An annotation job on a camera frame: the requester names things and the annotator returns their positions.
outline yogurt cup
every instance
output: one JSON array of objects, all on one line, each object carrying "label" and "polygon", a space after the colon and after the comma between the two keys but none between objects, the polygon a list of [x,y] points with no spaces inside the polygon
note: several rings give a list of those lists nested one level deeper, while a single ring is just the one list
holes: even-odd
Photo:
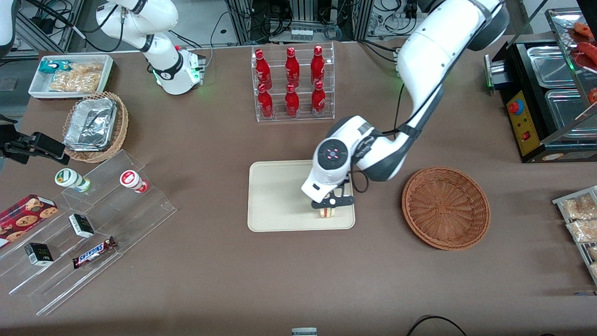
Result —
[{"label": "yogurt cup", "polygon": [[91,181],[88,178],[70,168],[60,169],[54,177],[54,182],[61,187],[72,188],[79,193],[86,192],[91,186]]},{"label": "yogurt cup", "polygon": [[120,184],[132,189],[135,193],[144,193],[149,188],[147,180],[142,179],[134,170],[127,170],[120,176]]}]

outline coca-cola bottle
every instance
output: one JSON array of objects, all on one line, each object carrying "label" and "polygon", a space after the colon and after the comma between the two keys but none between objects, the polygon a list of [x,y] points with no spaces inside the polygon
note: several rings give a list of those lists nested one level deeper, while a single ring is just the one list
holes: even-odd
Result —
[{"label": "coca-cola bottle", "polygon": [[324,82],[322,82],[321,80],[317,80],[315,81],[315,90],[311,94],[311,113],[316,117],[321,117],[324,114],[324,108]]},{"label": "coca-cola bottle", "polygon": [[273,103],[272,97],[267,92],[266,86],[263,83],[259,83],[257,86],[259,94],[257,95],[257,101],[259,102],[259,109],[261,109],[261,115],[265,119],[273,118]]},{"label": "coca-cola bottle", "polygon": [[313,59],[311,60],[311,85],[315,86],[317,80],[324,80],[324,65],[323,57],[324,49],[320,45],[313,48]]},{"label": "coca-cola bottle", "polygon": [[263,58],[263,50],[257,49],[255,51],[255,58],[257,59],[257,64],[255,65],[257,79],[260,83],[265,84],[266,90],[270,90],[272,88],[272,73],[269,70],[269,64]]},{"label": "coca-cola bottle", "polygon": [[294,84],[294,88],[300,85],[300,66],[298,63],[294,48],[286,49],[286,78],[289,83]]},{"label": "coca-cola bottle", "polygon": [[288,83],[286,85],[286,114],[292,119],[296,119],[299,115],[299,97],[294,92],[294,84]]}]

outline wicker basket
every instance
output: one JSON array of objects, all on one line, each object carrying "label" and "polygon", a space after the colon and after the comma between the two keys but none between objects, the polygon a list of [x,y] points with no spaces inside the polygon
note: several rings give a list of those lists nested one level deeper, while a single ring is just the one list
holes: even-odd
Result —
[{"label": "wicker basket", "polygon": [[449,167],[421,169],[402,192],[408,225],[427,244],[467,249],[483,239],[490,222],[485,193],[473,179]]},{"label": "wicker basket", "polygon": [[[73,160],[84,161],[87,163],[99,163],[116,155],[116,153],[121,149],[122,144],[124,143],[124,138],[127,136],[128,127],[127,107],[124,106],[122,100],[117,95],[110,92],[93,94],[83,99],[88,100],[100,98],[110,98],[118,104],[116,120],[114,122],[114,130],[112,131],[112,138],[110,140],[110,147],[108,147],[108,149],[103,152],[75,152],[71,151],[68,148],[65,148],[64,152],[68,154]],[[72,118],[74,111],[75,107],[73,106],[73,108],[70,109],[69,116],[66,118],[64,127],[62,127],[62,136],[65,136],[66,131],[69,129],[70,119]]]}]

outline clear acrylic bottle rack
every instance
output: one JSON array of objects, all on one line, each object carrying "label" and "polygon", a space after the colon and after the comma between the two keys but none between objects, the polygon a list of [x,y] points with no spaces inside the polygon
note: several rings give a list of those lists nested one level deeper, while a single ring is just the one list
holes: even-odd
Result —
[{"label": "clear acrylic bottle rack", "polygon": [[[320,45],[323,48],[323,57],[325,60],[325,76],[324,76],[324,92],[325,92],[325,109],[321,117],[316,117],[311,113],[311,94],[313,93],[313,85],[311,85],[311,60],[313,59],[313,48],[316,45]],[[297,118],[292,119],[286,115],[286,48],[294,47],[295,55],[300,65],[300,86],[297,88],[296,93],[300,102],[299,115]],[[257,85],[259,81],[257,79],[257,72],[255,65],[257,59],[255,58],[255,50],[263,50],[264,58],[269,63],[270,71],[272,74],[272,89],[269,90],[269,94],[272,96],[273,102],[273,118],[265,119],[259,108],[259,101],[257,100]],[[305,43],[305,44],[292,44],[292,45],[259,45],[253,47],[251,53],[251,71],[253,72],[253,95],[255,97],[255,111],[257,121],[295,121],[295,120],[321,120],[321,119],[333,119],[336,116],[335,113],[335,101],[334,94],[336,92],[336,84],[334,82],[334,45],[332,43]]]},{"label": "clear acrylic bottle rack", "polygon": [[[133,245],[170,217],[176,209],[143,171],[144,165],[124,150],[106,160],[85,177],[91,188],[77,193],[67,188],[53,200],[60,212],[29,231],[23,239],[0,249],[0,277],[11,295],[27,295],[37,315],[49,314],[89,281],[118,260]],[[120,174],[135,170],[150,189],[137,194],[120,184]],[[95,233],[91,238],[75,234],[68,217],[84,214]],[[78,269],[73,259],[114,237],[115,248]],[[24,245],[48,245],[54,263],[31,265]]]}]

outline yellow control panel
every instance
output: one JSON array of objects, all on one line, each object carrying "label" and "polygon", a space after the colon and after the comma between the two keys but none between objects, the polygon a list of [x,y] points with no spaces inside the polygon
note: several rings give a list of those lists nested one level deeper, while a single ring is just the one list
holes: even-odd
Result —
[{"label": "yellow control panel", "polygon": [[527,101],[522,91],[512,98],[506,105],[510,122],[516,135],[518,147],[522,155],[527,155],[541,144],[537,136],[537,130],[533,124],[531,114],[528,112]]}]

